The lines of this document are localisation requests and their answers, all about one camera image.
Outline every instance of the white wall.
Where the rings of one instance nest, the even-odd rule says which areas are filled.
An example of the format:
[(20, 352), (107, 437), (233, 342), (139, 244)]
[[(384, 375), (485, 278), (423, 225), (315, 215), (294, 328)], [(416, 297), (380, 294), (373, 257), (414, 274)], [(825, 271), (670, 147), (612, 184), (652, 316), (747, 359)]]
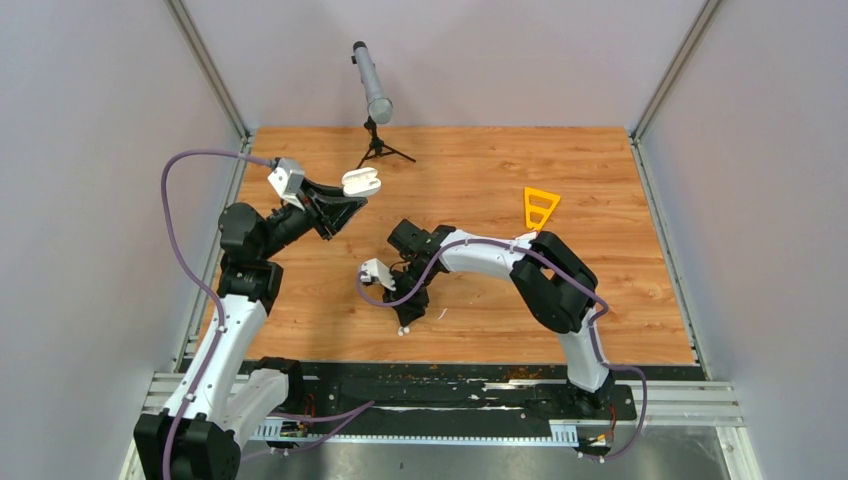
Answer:
[(767, 479), (848, 478), (848, 4), (730, 0), (646, 141)]
[(251, 128), (359, 125), (365, 41), (395, 125), (633, 127), (703, 0), (186, 0)]
[[(113, 479), (193, 292), (161, 168), (235, 135), (164, 2), (3, 0), (0, 145), (0, 477)], [(193, 265), (232, 171), (201, 164), (171, 182)]]

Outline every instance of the wooden platform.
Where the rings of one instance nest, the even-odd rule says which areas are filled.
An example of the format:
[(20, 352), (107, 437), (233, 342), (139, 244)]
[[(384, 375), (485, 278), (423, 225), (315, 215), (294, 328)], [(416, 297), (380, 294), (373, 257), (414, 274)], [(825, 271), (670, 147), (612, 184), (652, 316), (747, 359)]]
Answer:
[[(599, 321), (611, 361), (692, 363), (623, 129), (399, 127), (380, 135), (418, 163), (398, 156), (368, 162), (383, 189), (351, 223), (330, 242), (313, 232), (274, 258), (285, 268), (283, 288), (249, 358), (563, 362), (553, 334), (510, 283), (437, 277), (427, 316), (404, 337), (393, 310), (366, 304), (354, 289), (361, 262), (399, 259), (386, 238), (403, 218), (427, 230), (448, 224), (501, 238), (524, 233), (523, 189), (531, 186), (562, 195), (545, 229), (597, 274), (598, 292), (612, 306)], [(253, 154), (296, 158), (308, 178), (338, 185), (367, 145), (361, 128), (263, 128)], [(267, 173), (250, 165), (239, 195), (262, 214), (278, 207)]]

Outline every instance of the microphone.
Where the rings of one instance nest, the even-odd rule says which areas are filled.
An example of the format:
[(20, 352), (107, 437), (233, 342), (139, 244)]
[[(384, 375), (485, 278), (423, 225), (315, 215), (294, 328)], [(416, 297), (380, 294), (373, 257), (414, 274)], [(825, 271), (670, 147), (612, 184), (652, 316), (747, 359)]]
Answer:
[(380, 85), (380, 78), (377, 76), (377, 69), (374, 67), (374, 62), (371, 60), (365, 42), (353, 44), (351, 60), (353, 60), (354, 65), (359, 67), (359, 76), (362, 78), (362, 85), (365, 86), (368, 115), (380, 125), (389, 123), (389, 120), (392, 119), (392, 101), (383, 92), (383, 86)]

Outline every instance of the orange plastic piece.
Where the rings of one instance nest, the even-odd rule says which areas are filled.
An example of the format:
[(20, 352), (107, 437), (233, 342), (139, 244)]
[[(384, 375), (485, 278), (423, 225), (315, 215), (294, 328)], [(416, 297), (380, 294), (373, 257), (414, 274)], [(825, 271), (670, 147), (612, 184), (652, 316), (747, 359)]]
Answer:
[[(527, 224), (527, 228), (531, 230), (541, 230), (542, 227), (545, 226), (545, 222), (551, 218), (551, 213), (553, 213), (556, 206), (559, 205), (560, 198), (562, 197), (555, 193), (524, 187), (524, 223)], [(549, 202), (550, 205), (547, 207), (540, 207), (538, 205), (533, 205), (531, 203), (532, 200), (546, 201)], [(541, 217), (541, 219), (538, 221), (531, 220), (534, 217)]]

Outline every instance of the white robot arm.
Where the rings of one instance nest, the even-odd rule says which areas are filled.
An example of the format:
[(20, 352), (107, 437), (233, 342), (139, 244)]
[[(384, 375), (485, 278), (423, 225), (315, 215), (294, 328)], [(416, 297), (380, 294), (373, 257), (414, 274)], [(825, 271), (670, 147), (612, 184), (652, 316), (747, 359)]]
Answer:
[(379, 283), (385, 288), (382, 306), (392, 306), (397, 312), (399, 334), (408, 333), (409, 325), (424, 315), (429, 303), (426, 287), (437, 273), (474, 272), (500, 278), (515, 284), (533, 317), (557, 335), (568, 360), (569, 381), (588, 394), (586, 407), (597, 409), (606, 402), (613, 378), (599, 358), (603, 356), (600, 345), (596, 352), (590, 337), (588, 322), (595, 314), (594, 301), (562, 278), (548, 278), (543, 265), (524, 253), (543, 256), (594, 291), (597, 277), (559, 237), (543, 231), (501, 240), (447, 225), (429, 233), (403, 220), (388, 242), (406, 266), (390, 270), (371, 259), (360, 267), (359, 278), (363, 284)]
[(217, 293), (225, 318), (216, 311), (162, 412), (143, 414), (136, 423), (133, 437), (147, 478), (160, 478), (163, 457), (170, 458), (173, 480), (235, 478), (242, 447), (268, 413), (301, 401), (299, 362), (267, 357), (229, 398), (247, 348), (280, 290), (283, 269), (269, 259), (313, 229), (332, 239), (379, 190), (376, 177), (375, 169), (363, 168), (345, 174), (342, 187), (328, 187), (305, 178), (297, 161), (276, 159), (268, 180), (282, 208), (264, 218), (246, 203), (224, 209), (218, 219), (224, 255)]

